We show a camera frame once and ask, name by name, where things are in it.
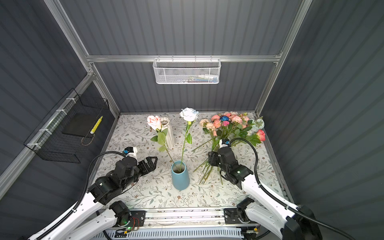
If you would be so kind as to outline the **blue ceramic vase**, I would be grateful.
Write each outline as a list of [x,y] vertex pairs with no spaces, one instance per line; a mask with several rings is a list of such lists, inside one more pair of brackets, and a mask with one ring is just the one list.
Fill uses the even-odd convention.
[[173,186],[179,190],[185,190],[190,185],[190,177],[187,166],[182,161],[176,161],[171,168]]

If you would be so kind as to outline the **pink peony stem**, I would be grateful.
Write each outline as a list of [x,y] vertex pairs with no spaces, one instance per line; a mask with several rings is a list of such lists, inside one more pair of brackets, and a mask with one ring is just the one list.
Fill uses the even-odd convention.
[[166,142],[167,130],[162,130],[162,124],[161,124],[160,118],[162,118],[162,117],[159,117],[159,116],[148,116],[147,117],[148,125],[151,127],[151,129],[153,129],[156,132],[156,135],[151,138],[151,141],[157,142],[160,145],[159,151],[160,152],[166,152],[167,155],[169,156],[172,164],[173,164],[173,163],[175,163],[175,161],[174,161],[174,159],[170,153],[170,150],[172,150],[172,149],[168,148],[168,145]]

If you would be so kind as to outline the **blue rose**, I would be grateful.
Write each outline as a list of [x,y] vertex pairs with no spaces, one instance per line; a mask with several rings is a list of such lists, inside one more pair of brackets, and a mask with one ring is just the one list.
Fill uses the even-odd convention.
[[229,119],[229,117],[227,117],[227,116],[221,116],[220,120],[221,120],[222,122],[225,122],[225,121],[228,122],[230,119]]

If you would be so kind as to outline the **white rose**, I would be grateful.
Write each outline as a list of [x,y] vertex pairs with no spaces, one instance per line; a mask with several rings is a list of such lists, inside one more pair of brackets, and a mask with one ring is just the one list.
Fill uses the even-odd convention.
[[184,142],[183,142],[183,148],[182,148],[182,156],[181,156],[181,163],[179,164],[179,170],[182,170],[182,163],[184,159],[184,152],[185,152],[185,146],[186,143],[192,143],[192,137],[190,134],[190,128],[193,125],[194,121],[198,118],[199,112],[193,108],[184,108],[180,112],[180,116],[187,122],[185,135],[184,135]]

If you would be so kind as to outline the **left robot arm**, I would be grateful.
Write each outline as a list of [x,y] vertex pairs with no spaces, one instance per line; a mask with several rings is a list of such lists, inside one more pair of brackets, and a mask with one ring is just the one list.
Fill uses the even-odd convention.
[[136,217],[125,203],[115,199],[140,177],[153,172],[157,161],[157,157],[147,157],[138,162],[135,155],[128,154],[111,173],[85,187],[72,207],[30,239],[89,240],[113,226],[124,233],[138,228],[143,218]]

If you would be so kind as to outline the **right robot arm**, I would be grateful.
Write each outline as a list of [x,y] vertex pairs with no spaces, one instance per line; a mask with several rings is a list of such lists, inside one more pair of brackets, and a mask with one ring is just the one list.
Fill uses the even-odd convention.
[[319,226],[303,217],[314,217],[309,208],[300,208],[269,191],[256,179],[257,174],[238,163],[231,147],[224,145],[217,152],[210,152],[208,162],[225,173],[225,180],[250,195],[237,205],[238,218],[242,222],[256,222],[281,240],[323,238]]

